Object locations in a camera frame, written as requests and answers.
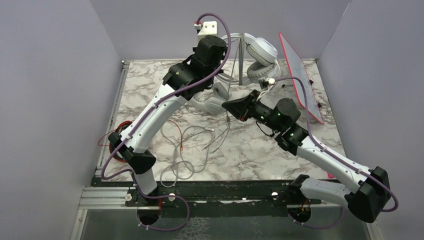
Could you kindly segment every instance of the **headphones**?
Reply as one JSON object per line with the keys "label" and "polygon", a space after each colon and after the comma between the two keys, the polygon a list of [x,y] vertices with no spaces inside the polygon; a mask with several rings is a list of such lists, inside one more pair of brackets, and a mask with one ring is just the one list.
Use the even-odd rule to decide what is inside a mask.
{"label": "headphones", "polygon": [[[230,99],[231,94],[228,93],[228,89],[222,82],[227,84],[239,83],[239,85],[245,86],[252,83],[259,83],[259,80],[262,79],[279,77],[281,74],[280,66],[277,61],[278,51],[267,40],[262,37],[254,37],[248,33],[231,33],[230,37],[232,42],[236,39],[240,39],[238,44],[239,80],[235,80],[225,73],[218,74],[216,78],[220,81],[215,82],[212,86],[214,96],[210,96],[206,98],[204,102],[200,102],[195,99],[195,94],[190,100],[191,105],[200,111],[210,114],[225,112],[225,109],[221,105]],[[227,40],[227,35],[221,37],[221,39]],[[243,77],[242,74],[245,50],[256,60],[247,69],[247,77]]]}

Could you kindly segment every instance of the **marble table top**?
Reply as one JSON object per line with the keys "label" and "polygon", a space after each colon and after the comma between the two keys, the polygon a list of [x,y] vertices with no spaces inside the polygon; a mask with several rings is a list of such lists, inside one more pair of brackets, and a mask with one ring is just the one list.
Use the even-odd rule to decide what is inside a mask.
{"label": "marble table top", "polygon": [[[145,60],[131,62],[128,75],[123,89],[122,98],[116,117],[115,127],[126,120],[134,120],[154,97],[162,78],[168,72],[170,66],[181,60]],[[228,61],[224,67],[226,73],[230,74],[234,61]],[[252,60],[245,60],[246,71]],[[313,134],[330,148],[344,155],[343,146],[336,128],[333,113],[327,99],[326,92],[314,60],[304,60],[309,79],[313,81],[312,88],[317,102],[322,105],[321,114],[324,124],[320,124],[313,117],[311,127]],[[289,71],[284,60],[280,61],[282,76],[288,76]],[[238,99],[249,94],[253,89],[259,89],[257,84],[249,86],[231,86],[231,99]],[[205,91],[200,98],[212,94],[212,91]],[[294,92],[291,80],[281,81],[263,98],[262,102],[273,108],[279,99],[293,98],[301,111],[301,116],[297,123],[306,128],[306,111],[299,105]],[[327,179],[327,173],[313,163],[300,157],[293,156],[289,152],[283,151],[272,138],[264,135],[256,126],[255,121],[249,119],[246,122],[231,118],[230,131],[223,145],[215,152],[209,153],[208,161],[204,171],[195,173],[188,181],[240,181],[240,180],[291,180],[300,174],[307,174],[317,179]],[[194,107],[186,104],[175,112],[170,120],[176,122],[182,131],[187,127],[198,125],[202,127],[212,127],[212,133],[216,138],[227,128],[226,114],[211,115],[202,113]],[[261,126],[266,133],[270,129]],[[177,127],[168,121],[162,128],[163,133],[174,143],[180,141],[180,132]],[[187,135],[199,132],[199,129],[190,129]],[[201,133],[183,142],[182,155],[185,161],[191,162],[195,170],[202,169],[205,163],[206,144],[211,141],[211,134]],[[222,138],[217,139],[210,147],[210,151],[216,149]],[[159,180],[161,172],[168,167],[174,156],[174,146],[166,140],[160,132],[153,138],[149,150],[156,156],[157,162],[153,166],[156,180]],[[126,163],[112,160],[106,169],[106,175],[115,173],[121,169],[128,168]],[[188,177],[190,172],[179,164],[178,174],[180,177]],[[175,176],[171,171],[163,174],[164,181],[173,181]],[[131,181],[130,175],[124,173],[112,179],[112,181]]]}

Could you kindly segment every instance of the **purple cable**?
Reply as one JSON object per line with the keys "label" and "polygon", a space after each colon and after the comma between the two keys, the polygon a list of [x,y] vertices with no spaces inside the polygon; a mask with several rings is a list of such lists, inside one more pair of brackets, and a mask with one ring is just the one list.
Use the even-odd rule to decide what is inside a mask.
{"label": "purple cable", "polygon": [[[197,19],[197,22],[200,22],[200,20],[203,17],[205,17],[205,16],[212,16],[212,17],[217,18],[222,23],[222,25],[224,26],[224,29],[225,29],[225,32],[227,34],[228,39],[231,39],[231,36],[230,36],[231,33],[230,33],[230,30],[228,29],[227,24],[225,23],[225,21],[220,16],[216,15],[215,13],[211,13],[211,12],[204,13],[204,14],[202,14],[202,15],[199,16],[199,18]],[[195,82],[195,83],[193,83],[191,85],[188,85],[188,86],[185,86],[183,88],[180,88],[180,89],[178,89],[178,90],[176,90],[174,92],[171,92],[170,94],[168,94],[168,95],[160,98],[157,102],[154,103],[154,105],[159,106],[161,103],[163,103],[164,101],[168,100],[172,96],[175,96],[175,95],[177,95],[179,93],[182,93],[182,92],[184,92],[186,90],[189,90],[189,89],[194,88],[194,87],[196,87],[198,85],[201,85],[204,82],[206,82],[207,80],[209,80],[210,78],[212,78],[213,76],[215,76],[216,74],[218,74],[218,72],[223,68],[224,64],[227,62],[228,57],[230,56],[230,51],[231,51],[231,41],[228,43],[228,49],[227,49],[227,52],[226,52],[226,54],[224,56],[224,59],[222,60],[221,65],[219,65],[218,68],[215,69],[215,71],[213,71],[211,74],[209,74],[208,76],[206,76],[205,78],[203,78],[200,81],[197,81],[197,82]],[[115,150],[112,151],[112,153],[109,155],[109,157],[107,158],[106,162],[104,163],[103,168],[101,169],[101,179],[103,179],[103,180],[110,180],[110,179],[112,179],[112,178],[114,178],[114,177],[116,177],[116,176],[118,176],[118,175],[120,175],[122,173],[131,172],[132,171],[131,169],[124,169],[124,170],[118,171],[118,172],[116,172],[116,173],[114,173],[114,174],[112,174],[110,176],[105,176],[106,167],[108,166],[109,162],[112,160],[113,156],[115,156],[115,154],[117,154],[118,150],[128,141],[128,139],[134,134],[134,132],[146,120],[146,118],[152,113],[152,111],[154,109],[155,109],[154,106],[152,106],[151,108],[149,108],[147,110],[147,112],[140,118],[140,120],[137,123],[135,123],[134,127],[132,128],[132,130],[128,133],[127,137],[115,148]]]}
{"label": "purple cable", "polygon": [[144,225],[142,223],[142,221],[140,220],[139,214],[137,213],[137,220],[138,220],[139,226],[143,226],[147,229],[153,229],[153,230],[162,231],[162,232],[172,232],[172,231],[175,231],[175,230],[178,230],[178,229],[184,227],[188,223],[189,218],[190,218],[190,207],[189,207],[189,203],[184,198],[177,196],[177,195],[148,196],[148,195],[143,193],[140,186],[137,184],[137,180],[134,177],[134,174],[131,174],[131,177],[132,177],[132,180],[134,181],[134,183],[137,185],[137,190],[140,192],[140,194],[144,198],[147,198],[147,199],[177,198],[177,199],[183,201],[185,206],[187,207],[187,216],[185,217],[185,220],[180,225],[178,225],[176,227],[165,229],[165,228],[159,228],[159,227],[150,226],[150,225]]}
{"label": "purple cable", "polygon": [[299,225],[301,225],[302,227],[305,227],[305,228],[309,228],[309,229],[318,229],[318,230],[324,230],[324,229],[330,229],[330,228],[332,228],[332,227],[335,227],[337,224],[339,224],[340,223],[340,221],[343,219],[343,216],[345,215],[345,208],[344,207],[342,207],[341,208],[341,213],[340,213],[340,216],[338,216],[338,219],[334,222],[334,223],[332,223],[332,224],[330,224],[330,225],[328,225],[328,226],[313,226],[313,225],[308,225],[308,224],[302,224],[302,222],[299,222],[299,221],[296,221],[293,217],[292,217],[292,215],[288,215],[291,219],[293,219],[293,223],[295,223],[295,224],[299,224]]}
{"label": "purple cable", "polygon": [[[295,76],[291,76],[291,77],[283,77],[283,78],[278,78],[275,81],[282,81],[282,80],[288,80],[288,79],[295,79],[300,83],[300,86],[302,87],[302,91],[303,91],[303,96],[304,96],[304,101],[305,101],[305,109],[306,112],[308,113],[308,99],[306,97],[306,90],[305,90],[305,86],[302,83],[302,81]],[[374,182],[376,182],[380,187],[382,187],[386,192],[388,192],[388,194],[390,194],[390,196],[393,198],[394,200],[394,207],[390,208],[390,209],[383,209],[381,210],[384,213],[389,213],[389,212],[393,212],[396,209],[398,209],[399,207],[399,201],[398,198],[395,196],[395,194],[390,190],[390,188],[388,188],[386,185],[384,185],[383,183],[381,183],[379,180],[377,180],[375,177],[369,175],[366,172],[363,172],[361,170],[359,170],[358,168],[351,166],[350,164],[348,164],[347,162],[343,161],[341,158],[339,158],[338,156],[336,156],[334,153],[328,151],[326,148],[324,148],[316,139],[315,137],[312,135],[312,129],[311,129],[311,123],[310,123],[310,116],[309,114],[306,114],[306,124],[307,124],[307,132],[310,136],[310,138],[312,139],[312,142],[318,147],[320,148],[323,152],[325,152],[326,154],[330,155],[331,157],[333,157],[335,160],[337,160],[339,163],[345,165],[346,167],[352,169],[353,171],[360,173],[362,175],[364,175],[365,177],[373,180]]]}

